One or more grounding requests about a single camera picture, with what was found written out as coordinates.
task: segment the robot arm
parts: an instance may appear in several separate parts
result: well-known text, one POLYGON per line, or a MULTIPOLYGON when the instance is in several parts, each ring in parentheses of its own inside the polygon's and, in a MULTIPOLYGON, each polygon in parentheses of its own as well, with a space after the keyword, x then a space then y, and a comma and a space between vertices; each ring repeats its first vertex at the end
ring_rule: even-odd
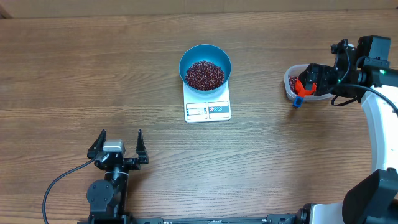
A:
POLYGON ((315 96, 332 93, 361 103, 369 125, 372 172, 398 169, 398 71, 389 69, 390 43, 385 37, 368 36, 361 37, 355 48, 344 39, 331 45, 331 52, 336 54, 333 67, 310 64, 298 78, 306 90, 316 85, 315 96))
POLYGON ((398 71, 389 69, 390 42, 384 37, 362 37, 356 49, 342 40, 331 46, 336 54, 334 67, 311 64, 298 78, 308 90, 316 85, 315 96, 332 93, 336 98, 352 98, 348 103, 361 103, 372 149, 372 174, 351 189, 343 202, 313 205, 311 224, 398 223, 393 200, 398 192, 398 71))
MULTIPOLYGON (((371 87, 389 98, 398 105, 398 88, 383 85, 371 87)), ((365 112, 369 126, 369 136, 372 148, 371 172, 378 169, 398 170, 398 118, 391 106, 373 93, 366 92, 361 99, 362 109, 365 112)))

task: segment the wood grain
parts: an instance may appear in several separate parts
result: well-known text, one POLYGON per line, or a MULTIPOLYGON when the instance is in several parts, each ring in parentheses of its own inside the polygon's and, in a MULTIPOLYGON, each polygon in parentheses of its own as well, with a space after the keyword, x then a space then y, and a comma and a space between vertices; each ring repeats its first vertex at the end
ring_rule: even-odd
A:
POLYGON ((398 0, 0 0, 7 18, 395 9, 398 0))
MULTIPOLYGON (((329 45, 392 38, 398 11, 268 12, 2 20, 0 223, 42 223, 49 183, 87 161, 102 129, 134 155, 141 128, 150 164, 132 172, 127 208, 137 217, 240 217, 331 203, 369 174, 368 126, 359 104, 292 109, 282 84, 297 64, 333 64, 329 45), (233 63, 232 119, 187 124, 180 57, 196 44, 233 63)), ((95 166, 57 183, 50 223, 89 211, 95 166)))

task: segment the black cable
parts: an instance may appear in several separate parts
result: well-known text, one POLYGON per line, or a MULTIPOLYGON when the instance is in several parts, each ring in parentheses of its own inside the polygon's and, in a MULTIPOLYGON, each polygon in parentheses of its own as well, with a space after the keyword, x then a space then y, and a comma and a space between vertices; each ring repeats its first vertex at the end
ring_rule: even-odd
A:
POLYGON ((375 89, 372 89, 372 88, 369 88, 369 87, 366 87, 366 86, 356 85, 356 84, 337 84, 337 85, 331 87, 330 91, 332 91, 332 89, 334 89, 334 88, 344 88, 344 87, 345 88, 359 88, 359 89, 370 91, 370 92, 376 94, 377 96, 382 98, 386 103, 388 103, 392 107, 394 112, 397 114, 397 116, 398 116, 398 108, 397 108, 397 106, 391 100, 389 100, 386 96, 384 96, 383 94, 379 93, 375 89))
POLYGON ((57 183, 57 181, 60 180, 62 177, 65 177, 66 175, 71 174, 71 173, 75 172, 76 170, 79 170, 79 169, 87 166, 88 164, 91 164, 94 160, 95 160, 95 157, 92 158, 90 161, 86 162, 85 164, 82 164, 82 165, 60 175, 55 180, 53 180, 53 182, 49 185, 49 187, 47 188, 47 191, 44 194, 43 205, 42 205, 42 213, 43 213, 43 219, 44 219, 45 224, 49 224, 49 221, 47 220, 47 215, 45 214, 45 201, 47 201, 47 196, 49 196, 49 192, 50 192, 51 188, 54 186, 54 184, 57 183))
POLYGON ((356 63, 355 63, 355 69, 357 69, 358 68, 358 66, 359 66, 359 63, 361 63, 361 61, 363 60, 363 59, 365 59, 366 58, 366 56, 360 56, 360 58, 356 61, 356 63))
POLYGON ((349 59, 348 51, 347 51, 346 47, 343 47, 343 49, 347 55, 348 67, 347 67, 346 73, 343 75, 343 78, 341 78, 338 83, 342 82, 345 79, 345 77, 348 75, 349 68, 351 67, 351 60, 349 59))
POLYGON ((330 103, 333 105, 333 106, 345 106, 345 105, 348 105, 348 104, 350 104, 350 103, 353 103, 353 102, 355 102, 355 101, 357 101, 357 98, 353 98, 353 99, 350 99, 350 100, 347 100, 346 102, 343 102, 343 103, 339 103, 339 104, 335 104, 335 100, 338 98, 339 96, 335 96, 331 101, 330 101, 330 103))

